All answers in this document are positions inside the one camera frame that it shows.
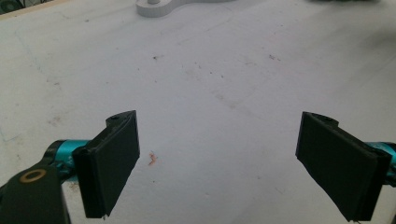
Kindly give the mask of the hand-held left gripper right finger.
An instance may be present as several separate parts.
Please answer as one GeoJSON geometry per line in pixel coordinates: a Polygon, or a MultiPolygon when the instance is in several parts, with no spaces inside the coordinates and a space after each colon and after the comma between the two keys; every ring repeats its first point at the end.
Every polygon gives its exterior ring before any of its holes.
{"type": "Polygon", "coordinates": [[[296,157],[348,221],[371,220],[382,187],[396,188],[396,143],[362,142],[320,114],[302,114],[296,157]]]}

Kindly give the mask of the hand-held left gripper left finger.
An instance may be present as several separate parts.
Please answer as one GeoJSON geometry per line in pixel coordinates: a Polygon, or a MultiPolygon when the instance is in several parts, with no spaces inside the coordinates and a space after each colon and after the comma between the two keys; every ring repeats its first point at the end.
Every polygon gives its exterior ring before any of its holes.
{"type": "Polygon", "coordinates": [[[92,140],[57,140],[44,156],[62,181],[78,182],[87,218],[108,216],[140,157],[136,112],[107,118],[92,140]]]}

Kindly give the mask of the white stand base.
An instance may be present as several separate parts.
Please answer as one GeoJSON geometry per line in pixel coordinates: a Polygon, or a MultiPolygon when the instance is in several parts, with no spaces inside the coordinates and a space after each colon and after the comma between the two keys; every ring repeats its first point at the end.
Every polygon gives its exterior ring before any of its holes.
{"type": "Polygon", "coordinates": [[[146,18],[160,18],[178,7],[195,3],[223,3],[233,0],[136,0],[136,11],[146,18]]]}

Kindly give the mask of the dark green object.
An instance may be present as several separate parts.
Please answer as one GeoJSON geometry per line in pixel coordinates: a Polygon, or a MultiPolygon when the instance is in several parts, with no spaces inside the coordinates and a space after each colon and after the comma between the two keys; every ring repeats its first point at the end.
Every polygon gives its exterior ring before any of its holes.
{"type": "Polygon", "coordinates": [[[0,15],[40,5],[48,1],[51,0],[0,0],[0,15]]]}

